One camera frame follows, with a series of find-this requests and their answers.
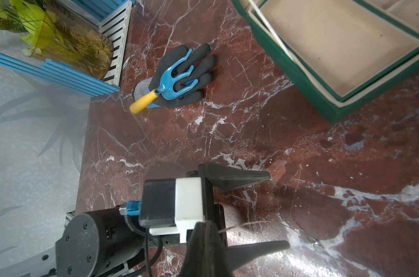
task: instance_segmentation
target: gardening glove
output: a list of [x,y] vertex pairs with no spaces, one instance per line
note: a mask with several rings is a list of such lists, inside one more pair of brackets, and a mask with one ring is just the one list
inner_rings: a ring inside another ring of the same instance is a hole
[[[216,64],[216,59],[214,58],[214,56],[205,58],[207,54],[210,52],[210,50],[211,48],[207,43],[202,44],[191,53],[190,57],[188,57],[187,60],[176,66],[176,68],[172,72],[172,76],[176,77],[177,75],[187,71],[191,65],[194,65],[194,69],[191,75],[175,82],[173,89],[175,92],[178,92],[181,89],[189,86],[193,80],[197,79],[198,83],[196,86],[194,86],[194,88],[173,100],[166,100],[165,98],[163,98],[162,94],[160,94],[148,106],[148,108],[176,108],[194,104],[202,100],[203,92],[200,89],[208,85],[209,82],[211,82],[212,76],[211,73],[209,73],[209,71]],[[174,49],[166,53],[165,56],[160,60],[154,76],[152,78],[148,78],[139,82],[135,86],[132,93],[132,99],[134,101],[137,101],[146,94],[150,93],[150,91],[157,89],[160,86],[160,78],[162,77],[163,72],[165,72],[165,70],[167,70],[168,67],[172,66],[180,58],[185,57],[187,52],[188,47],[186,47],[185,45],[179,45],[178,47],[175,47]]]

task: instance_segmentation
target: green leaf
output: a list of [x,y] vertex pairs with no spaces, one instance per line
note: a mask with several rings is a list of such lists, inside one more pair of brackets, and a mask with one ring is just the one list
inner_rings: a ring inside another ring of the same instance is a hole
[[13,7],[21,7],[23,5],[22,0],[9,0],[10,1],[10,5]]
[[23,33],[27,31],[20,22],[16,22],[10,18],[4,19],[1,17],[0,17],[0,30],[7,30],[13,33]]
[[62,4],[58,3],[56,0],[49,1],[50,6],[56,8],[61,14],[66,15],[69,19],[77,20],[74,18],[72,12],[65,8]]

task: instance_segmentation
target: black cable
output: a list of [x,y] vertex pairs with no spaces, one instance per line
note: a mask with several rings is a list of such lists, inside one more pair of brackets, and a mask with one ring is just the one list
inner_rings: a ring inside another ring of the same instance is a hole
[[125,219],[125,223],[127,224],[128,228],[133,231],[134,233],[137,233],[138,235],[141,235],[142,237],[145,236],[145,232],[143,232],[142,230],[138,229],[131,221],[131,219],[129,218],[129,215],[125,214],[124,215],[124,219]]
[[150,264],[150,255],[148,252],[148,240],[150,238],[150,228],[147,228],[146,235],[145,235],[145,267],[147,268],[147,275],[148,277],[153,277],[151,272],[151,264]]
[[[149,262],[150,265],[153,265],[154,263],[156,263],[157,259],[160,257],[160,254],[162,253],[162,249],[163,249],[163,241],[162,241],[162,239],[159,236],[156,236],[154,238],[157,239],[157,244],[159,246],[157,247],[157,251],[154,254],[153,258],[151,258],[151,260]],[[142,268],[140,268],[140,269],[138,269],[138,270],[136,270],[136,271],[134,271],[134,272],[132,272],[130,274],[125,275],[125,277],[137,277],[137,276],[141,275],[142,273],[144,273],[146,271],[146,269],[147,268],[144,265]]]

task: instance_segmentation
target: blue railing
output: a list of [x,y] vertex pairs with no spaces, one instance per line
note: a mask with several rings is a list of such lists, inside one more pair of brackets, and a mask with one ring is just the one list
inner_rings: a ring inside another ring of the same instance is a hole
[[66,86],[91,97],[120,91],[120,87],[116,85],[109,85],[72,69],[69,64],[57,63],[51,59],[46,59],[37,67],[0,53],[0,66]]
[[99,21],[105,19],[121,4],[129,0],[73,0],[82,9],[97,18]]

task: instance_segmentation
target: marble countertop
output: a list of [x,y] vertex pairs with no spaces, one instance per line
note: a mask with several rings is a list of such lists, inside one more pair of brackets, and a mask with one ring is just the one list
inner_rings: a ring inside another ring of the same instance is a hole
[[[217,66],[202,102],[130,113],[129,92],[166,51],[205,42]],[[269,221],[229,230],[229,245],[291,249],[236,276],[419,276],[419,74],[331,126],[229,0],[135,5],[124,61],[122,90],[91,100],[77,213],[140,199],[144,180],[204,162],[266,170],[270,181],[215,189],[215,202],[227,226]],[[178,275],[185,252],[165,249],[153,274]]]

